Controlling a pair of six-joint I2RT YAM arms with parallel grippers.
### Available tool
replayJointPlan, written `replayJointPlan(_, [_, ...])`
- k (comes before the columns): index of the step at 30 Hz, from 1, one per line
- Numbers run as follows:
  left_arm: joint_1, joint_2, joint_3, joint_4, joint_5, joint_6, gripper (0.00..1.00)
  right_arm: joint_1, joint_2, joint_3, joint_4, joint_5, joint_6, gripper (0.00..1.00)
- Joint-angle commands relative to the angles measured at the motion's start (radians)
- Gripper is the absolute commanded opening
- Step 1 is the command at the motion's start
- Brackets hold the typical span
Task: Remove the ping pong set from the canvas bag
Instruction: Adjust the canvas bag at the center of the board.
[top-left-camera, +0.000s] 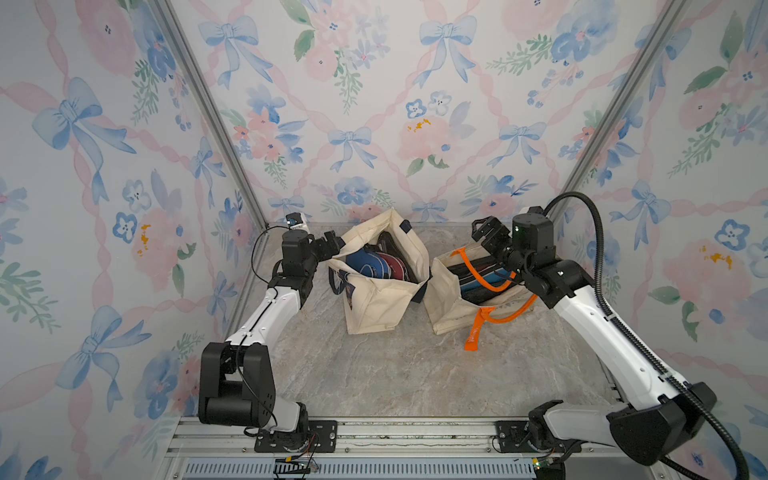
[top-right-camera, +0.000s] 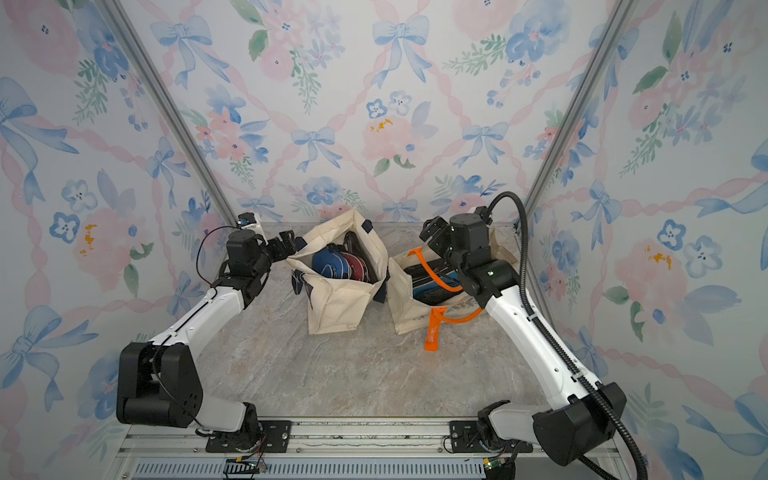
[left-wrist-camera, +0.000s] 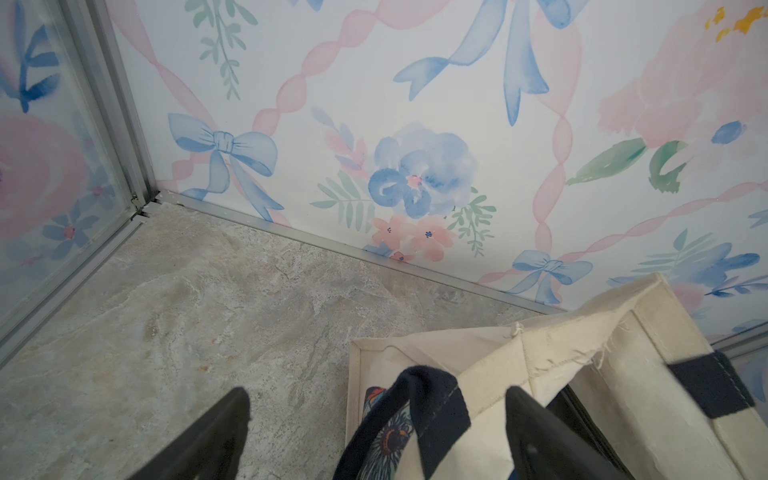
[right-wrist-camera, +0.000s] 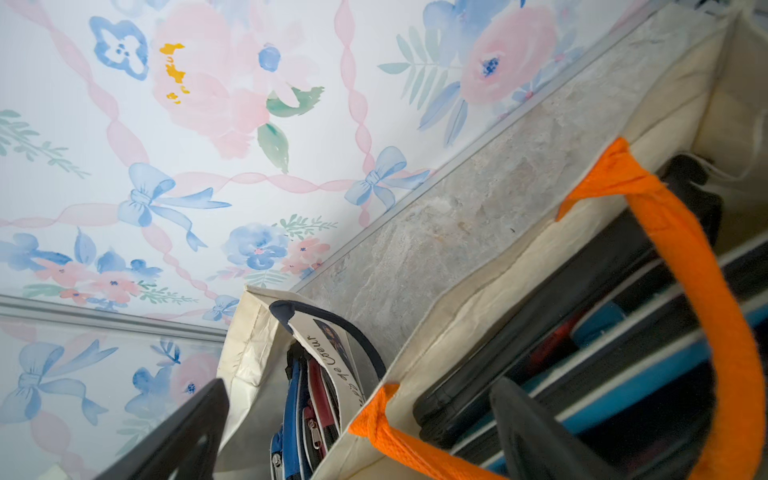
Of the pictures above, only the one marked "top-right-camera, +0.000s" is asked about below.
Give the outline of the blue ping pong paddle case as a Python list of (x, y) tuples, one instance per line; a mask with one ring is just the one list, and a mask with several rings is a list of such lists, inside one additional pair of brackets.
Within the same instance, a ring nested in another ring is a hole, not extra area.
[(316, 252), (312, 257), (312, 269), (329, 279), (347, 280), (351, 277), (351, 267), (343, 253), (334, 247)]

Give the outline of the cream canvas bag orange handles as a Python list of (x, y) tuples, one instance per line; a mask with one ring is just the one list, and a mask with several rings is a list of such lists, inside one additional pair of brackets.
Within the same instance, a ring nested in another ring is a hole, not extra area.
[(428, 247), (388, 261), (387, 305), (397, 334), (425, 332), (424, 349), (436, 352), (440, 328), (477, 318), (482, 308), (460, 286), (458, 274)]

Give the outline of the cream canvas bag navy handles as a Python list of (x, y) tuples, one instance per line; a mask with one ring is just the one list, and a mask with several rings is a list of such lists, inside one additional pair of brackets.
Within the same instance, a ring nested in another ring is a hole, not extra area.
[[(379, 281), (325, 278), (311, 266), (313, 255), (321, 249), (343, 247), (347, 232), (355, 232), (375, 264)], [(287, 260), (291, 269), (294, 292), (305, 293), (308, 299), (308, 332), (311, 335), (355, 330), (368, 305), (386, 297), (388, 252), (372, 222), (355, 209), (348, 210), (312, 228), (296, 239), (296, 252)]]

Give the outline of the maroon ping pong paddle case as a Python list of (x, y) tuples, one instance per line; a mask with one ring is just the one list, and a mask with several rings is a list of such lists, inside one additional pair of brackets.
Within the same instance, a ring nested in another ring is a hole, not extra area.
[(348, 252), (341, 253), (349, 266), (349, 278), (355, 281), (369, 282), (368, 267), (360, 257)]

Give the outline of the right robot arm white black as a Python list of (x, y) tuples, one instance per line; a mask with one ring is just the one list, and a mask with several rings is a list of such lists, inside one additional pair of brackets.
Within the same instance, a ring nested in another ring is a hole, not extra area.
[(424, 223), (420, 238), (454, 270), (464, 292), (511, 338), (538, 380), (545, 408), (498, 401), (479, 411), (483, 446), (515, 455), (537, 445), (554, 463), (582, 463), (603, 479), (611, 473), (588, 453), (619, 433), (627, 399), (615, 383), (602, 383), (572, 354), (530, 300), (520, 268), (493, 253), (490, 228), (477, 213)]

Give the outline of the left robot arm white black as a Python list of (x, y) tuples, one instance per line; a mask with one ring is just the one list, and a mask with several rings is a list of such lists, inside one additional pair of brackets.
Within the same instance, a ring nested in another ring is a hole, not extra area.
[(255, 407), (204, 392), (197, 360), (208, 343), (262, 292), (274, 263), (296, 252), (293, 231), (272, 239), (254, 229), (229, 234), (227, 258), (202, 299), (151, 340), (119, 356), (116, 417), (127, 425), (196, 427), (253, 436)]

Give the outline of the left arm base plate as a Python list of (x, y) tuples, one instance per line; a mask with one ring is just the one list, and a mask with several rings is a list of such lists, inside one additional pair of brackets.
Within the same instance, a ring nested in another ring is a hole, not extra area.
[(289, 420), (246, 421), (237, 432), (214, 432), (207, 440), (207, 453), (286, 453), (291, 437)]

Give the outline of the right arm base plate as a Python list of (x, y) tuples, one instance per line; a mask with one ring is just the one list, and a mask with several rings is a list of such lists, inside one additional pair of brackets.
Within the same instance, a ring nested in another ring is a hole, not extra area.
[(498, 455), (509, 453), (517, 445), (521, 452), (530, 453), (532, 446), (519, 439), (502, 439), (491, 429), (489, 423), (478, 420), (452, 420), (448, 422), (449, 450), (455, 454), (484, 453)]

